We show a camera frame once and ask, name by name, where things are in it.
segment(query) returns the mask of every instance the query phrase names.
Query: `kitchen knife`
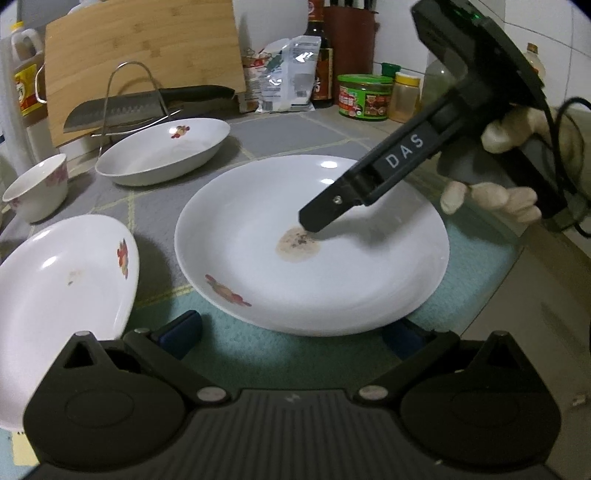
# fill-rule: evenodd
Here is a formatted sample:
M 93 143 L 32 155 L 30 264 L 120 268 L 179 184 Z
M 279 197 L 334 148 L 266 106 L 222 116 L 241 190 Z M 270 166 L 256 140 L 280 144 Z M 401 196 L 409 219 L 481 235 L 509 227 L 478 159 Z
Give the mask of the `kitchen knife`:
M 172 102 L 203 102 L 234 96 L 234 90 L 219 85 L 167 88 L 160 89 L 160 93 L 167 106 Z M 104 98 L 81 103 L 68 115 L 64 123 L 64 133 L 100 128 L 103 124 L 104 108 Z M 106 124 L 108 127 L 114 127 L 163 115 L 164 112 L 155 92 L 128 93 L 109 97 Z

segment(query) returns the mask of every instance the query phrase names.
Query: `white plate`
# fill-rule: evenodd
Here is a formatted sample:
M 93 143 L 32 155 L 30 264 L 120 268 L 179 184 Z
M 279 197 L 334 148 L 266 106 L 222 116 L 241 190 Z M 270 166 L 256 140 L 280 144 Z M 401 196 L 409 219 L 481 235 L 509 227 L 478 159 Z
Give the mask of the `white plate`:
M 97 173 L 132 187 L 185 175 L 212 158 L 230 133 L 215 118 L 184 118 L 124 138 L 96 162 Z
M 103 215 L 51 225 L 0 265 L 1 428 L 22 429 L 27 402 L 72 334 L 121 335 L 138 272 L 134 237 Z
M 191 285 L 238 319 L 296 335 L 363 332 L 415 310 L 443 278 L 449 240 L 435 208 L 407 183 L 348 211 L 318 241 L 278 253 L 300 208 L 354 163 L 269 158 L 205 185 L 174 234 Z

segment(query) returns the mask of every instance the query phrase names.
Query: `knife block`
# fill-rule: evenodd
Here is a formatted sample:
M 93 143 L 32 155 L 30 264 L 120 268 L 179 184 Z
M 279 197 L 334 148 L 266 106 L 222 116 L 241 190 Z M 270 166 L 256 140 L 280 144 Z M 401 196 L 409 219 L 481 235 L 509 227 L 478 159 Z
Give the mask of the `knife block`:
M 339 75 L 374 70 L 376 12 L 352 7 L 326 7 L 324 30 L 332 43 L 333 92 L 339 103 Z

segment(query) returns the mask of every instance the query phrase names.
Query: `knife handle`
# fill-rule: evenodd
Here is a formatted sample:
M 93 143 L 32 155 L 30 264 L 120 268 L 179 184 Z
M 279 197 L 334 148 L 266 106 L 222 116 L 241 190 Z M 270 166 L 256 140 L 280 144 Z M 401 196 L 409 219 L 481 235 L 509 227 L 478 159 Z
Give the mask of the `knife handle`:
M 221 85 L 197 85 L 195 87 L 162 88 L 162 99 L 167 105 L 172 102 L 204 102 L 214 98 L 232 98 L 234 90 Z

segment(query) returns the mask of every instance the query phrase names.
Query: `green jar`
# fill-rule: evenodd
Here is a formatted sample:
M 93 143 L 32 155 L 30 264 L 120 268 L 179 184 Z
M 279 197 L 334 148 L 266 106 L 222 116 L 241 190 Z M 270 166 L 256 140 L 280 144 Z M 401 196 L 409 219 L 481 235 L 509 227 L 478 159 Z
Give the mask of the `green jar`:
M 378 75 L 339 75 L 339 113 L 358 120 L 386 120 L 393 82 Z

